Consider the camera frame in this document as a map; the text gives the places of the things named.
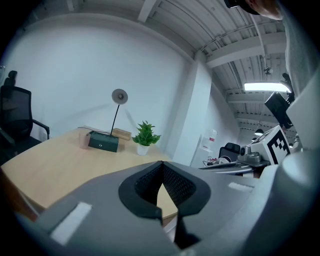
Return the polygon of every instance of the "lamp shade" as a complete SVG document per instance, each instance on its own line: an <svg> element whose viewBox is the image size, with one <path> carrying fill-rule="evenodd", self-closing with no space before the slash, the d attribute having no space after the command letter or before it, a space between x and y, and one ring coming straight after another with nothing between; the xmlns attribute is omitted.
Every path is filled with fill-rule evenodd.
<svg viewBox="0 0 320 256"><path fill-rule="evenodd" d="M261 136L262 134L264 134L264 131L262 129L257 129L254 133L254 135L257 135L257 136Z"/></svg>
<svg viewBox="0 0 320 256"><path fill-rule="evenodd" d="M115 89L112 92L111 97L112 100L119 105L123 105L128 101L128 94L125 90L122 89Z"/></svg>

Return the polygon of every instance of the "dark green box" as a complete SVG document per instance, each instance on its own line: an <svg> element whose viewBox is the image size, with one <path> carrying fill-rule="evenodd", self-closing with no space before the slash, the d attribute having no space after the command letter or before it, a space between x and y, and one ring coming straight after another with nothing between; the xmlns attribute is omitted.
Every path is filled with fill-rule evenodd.
<svg viewBox="0 0 320 256"><path fill-rule="evenodd" d="M110 136L108 134L91 131L89 147L106 150L111 152L117 152L119 144L119 138Z"/></svg>

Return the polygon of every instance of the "desk lamp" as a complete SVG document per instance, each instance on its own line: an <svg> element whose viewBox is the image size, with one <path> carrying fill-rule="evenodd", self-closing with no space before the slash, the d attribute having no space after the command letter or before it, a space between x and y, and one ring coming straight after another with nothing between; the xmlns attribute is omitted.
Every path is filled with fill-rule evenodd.
<svg viewBox="0 0 320 256"><path fill-rule="evenodd" d="M116 108L110 135L97 132L97 131L91 131L89 147L100 149L100 150L111 151L111 152L117 152L119 138L112 136L112 132L114 129L119 107L120 105L123 105L128 101L128 94L122 89L115 89L112 92L111 97L112 97L112 100L118 104L118 107Z"/></svg>

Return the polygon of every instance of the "wooden block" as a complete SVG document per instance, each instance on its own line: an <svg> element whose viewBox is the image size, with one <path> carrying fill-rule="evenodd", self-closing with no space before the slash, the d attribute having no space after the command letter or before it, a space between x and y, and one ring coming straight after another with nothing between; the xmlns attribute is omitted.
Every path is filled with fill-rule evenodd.
<svg viewBox="0 0 320 256"><path fill-rule="evenodd" d="M130 141L131 139L131 132L128 132L126 130L121 130L119 128L114 128L112 131L112 136Z"/></svg>

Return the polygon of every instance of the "potted plant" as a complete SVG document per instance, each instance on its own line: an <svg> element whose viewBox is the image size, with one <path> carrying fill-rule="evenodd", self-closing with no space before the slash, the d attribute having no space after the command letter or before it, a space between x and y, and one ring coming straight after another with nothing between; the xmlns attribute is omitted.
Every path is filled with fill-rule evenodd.
<svg viewBox="0 0 320 256"><path fill-rule="evenodd" d="M139 134L135 137L132 137L132 139L135 143L138 143L138 155L145 156L148 152L149 146L151 144L157 143L161 135L154 134L154 132L152 131L152 128L154 126L152 126L151 123L148 123L147 121L142 121L142 124L138 123L138 125L140 126L140 128L137 128Z"/></svg>

